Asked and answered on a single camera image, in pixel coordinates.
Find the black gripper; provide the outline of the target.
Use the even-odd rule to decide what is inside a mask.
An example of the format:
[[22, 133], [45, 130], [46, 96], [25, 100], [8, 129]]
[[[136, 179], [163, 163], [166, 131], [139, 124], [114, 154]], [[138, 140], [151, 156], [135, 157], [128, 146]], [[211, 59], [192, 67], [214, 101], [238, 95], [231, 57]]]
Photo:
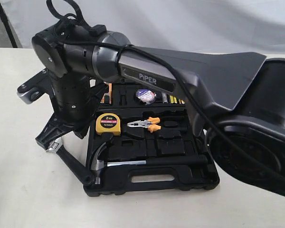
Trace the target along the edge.
[[53, 113], [41, 133], [35, 138], [37, 144], [43, 149], [48, 149], [55, 139], [73, 132], [75, 136], [83, 139], [87, 135], [90, 123], [95, 118], [95, 113], [105, 93], [105, 84], [99, 83], [89, 89], [90, 100], [85, 106], [85, 117], [79, 121], [67, 121]]

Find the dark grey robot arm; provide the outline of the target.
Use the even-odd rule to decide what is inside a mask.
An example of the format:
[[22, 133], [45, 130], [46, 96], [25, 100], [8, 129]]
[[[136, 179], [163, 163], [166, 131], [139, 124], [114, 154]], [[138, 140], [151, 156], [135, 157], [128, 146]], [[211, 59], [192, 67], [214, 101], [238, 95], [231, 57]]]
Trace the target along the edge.
[[90, 197], [213, 189], [217, 167], [285, 196], [285, 58], [135, 47], [98, 26], [32, 38], [45, 69], [28, 99], [53, 115], [36, 137]]

